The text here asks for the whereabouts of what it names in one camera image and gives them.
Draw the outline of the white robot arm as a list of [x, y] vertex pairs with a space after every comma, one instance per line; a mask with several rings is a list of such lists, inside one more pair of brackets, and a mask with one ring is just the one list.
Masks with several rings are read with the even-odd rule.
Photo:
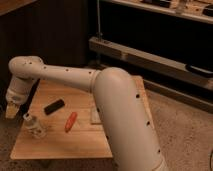
[[21, 106], [39, 79], [48, 79], [93, 95], [118, 171], [169, 171], [156, 130], [132, 76], [125, 70], [46, 65], [38, 56], [9, 61], [12, 79], [6, 101]]

